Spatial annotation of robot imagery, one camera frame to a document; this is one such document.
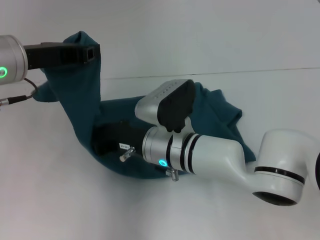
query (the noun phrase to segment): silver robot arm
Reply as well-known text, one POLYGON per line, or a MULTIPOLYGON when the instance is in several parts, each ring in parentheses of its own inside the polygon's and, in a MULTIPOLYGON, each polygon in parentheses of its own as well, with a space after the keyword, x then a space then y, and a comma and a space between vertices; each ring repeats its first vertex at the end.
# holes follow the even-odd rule
MULTIPOLYGON (((263 137, 254 172, 250 172, 240 143, 195 133, 190 119, 186 117, 189 115, 186 110, 188 104, 193 101, 184 99, 184 105, 180 105, 180 108, 186 109, 177 113, 180 117, 177 117, 175 126, 181 126, 179 122, 184 119, 182 129, 176 129, 168 122, 169 119, 162 121, 166 117, 163 116, 166 113, 161 109, 162 103, 167 98, 170 99, 167 102, 171 103, 183 98, 183 92, 194 98, 190 93, 194 90, 192 83, 185 79, 166 82, 137 103, 137 118, 156 125, 143 139, 142 155, 145 161, 167 168, 167 174, 174 181, 179 179, 177 170, 219 179, 279 206, 291 206, 300 201, 307 176, 319 191, 320 143, 312 136, 290 129, 268 131, 263 137)), ((171 105, 167 103, 165 106, 170 108, 171 105)))

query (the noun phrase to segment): teal cloth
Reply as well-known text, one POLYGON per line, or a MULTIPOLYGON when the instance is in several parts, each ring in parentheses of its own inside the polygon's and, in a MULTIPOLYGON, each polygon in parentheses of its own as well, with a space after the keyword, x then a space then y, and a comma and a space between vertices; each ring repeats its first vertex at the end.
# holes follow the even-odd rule
MULTIPOLYGON (((68 37, 64 43, 97 44, 83 31, 68 37)), ((150 124, 135 116, 135 105, 142 98, 141 96, 101 101, 100 70, 101 58, 85 65, 42 69, 47 82, 39 87, 39 91, 33 97, 39 102, 59 101, 73 125, 79 142, 107 168, 116 173, 140 179, 165 177, 162 172, 155 169, 153 164, 145 162, 142 158, 132 157, 123 163, 116 153, 103 157, 94 153, 91 147, 91 137, 95 126, 129 121, 133 127, 145 129, 151 127, 150 124)), ((193 113, 190 116, 195 132, 236 140, 243 147, 245 161, 255 161, 255 155, 245 145, 236 127, 242 111, 226 102, 221 90, 209 91, 200 83, 195 85, 196 98, 193 113)))

